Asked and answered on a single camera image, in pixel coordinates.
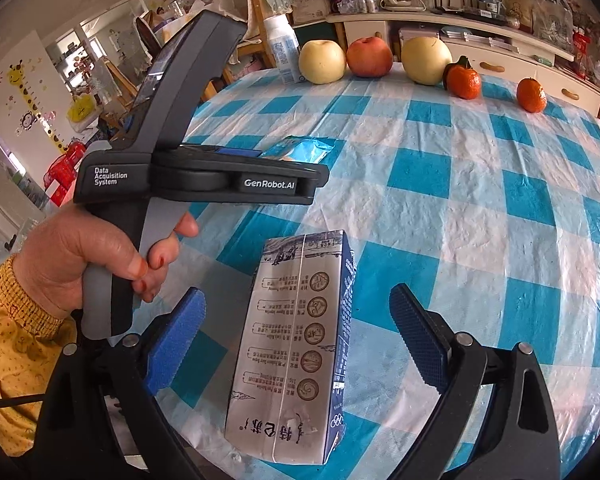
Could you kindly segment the yellow left sleeve forearm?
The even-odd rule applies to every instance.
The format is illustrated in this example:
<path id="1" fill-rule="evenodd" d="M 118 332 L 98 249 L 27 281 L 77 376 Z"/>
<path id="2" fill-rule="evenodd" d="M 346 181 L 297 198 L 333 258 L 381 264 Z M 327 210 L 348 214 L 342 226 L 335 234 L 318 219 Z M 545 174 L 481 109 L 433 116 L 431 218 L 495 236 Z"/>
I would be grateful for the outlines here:
<path id="1" fill-rule="evenodd" d="M 43 393 L 73 341 L 73 319 L 43 311 L 19 285 L 12 259 L 0 264 L 0 400 Z"/>

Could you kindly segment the person's left hand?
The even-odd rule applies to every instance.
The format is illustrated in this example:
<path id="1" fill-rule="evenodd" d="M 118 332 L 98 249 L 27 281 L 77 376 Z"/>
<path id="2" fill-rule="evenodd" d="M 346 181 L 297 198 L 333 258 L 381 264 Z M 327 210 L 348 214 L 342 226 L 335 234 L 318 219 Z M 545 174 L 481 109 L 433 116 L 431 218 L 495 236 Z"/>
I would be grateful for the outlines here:
<path id="1" fill-rule="evenodd" d="M 170 235 L 143 257 L 117 226 L 67 204 L 29 234 L 12 270 L 28 296 L 55 318 L 82 307 L 83 273 L 90 263 L 130 281 L 134 294 L 151 302 L 178 258 L 178 238 L 198 232 L 194 217 L 186 212 Z"/>

